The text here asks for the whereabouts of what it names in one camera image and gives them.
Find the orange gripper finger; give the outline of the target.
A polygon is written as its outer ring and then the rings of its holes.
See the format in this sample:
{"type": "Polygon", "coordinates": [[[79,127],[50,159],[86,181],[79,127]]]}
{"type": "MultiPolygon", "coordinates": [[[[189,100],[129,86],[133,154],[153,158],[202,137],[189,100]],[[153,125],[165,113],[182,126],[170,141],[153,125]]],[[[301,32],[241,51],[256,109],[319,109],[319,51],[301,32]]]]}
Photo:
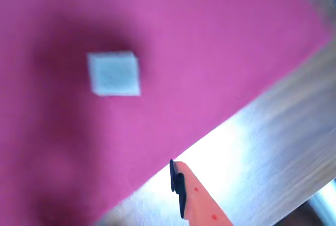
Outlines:
{"type": "Polygon", "coordinates": [[[170,160],[171,189],[179,196],[181,218],[192,226],[232,225],[217,202],[184,162],[170,160]]]}

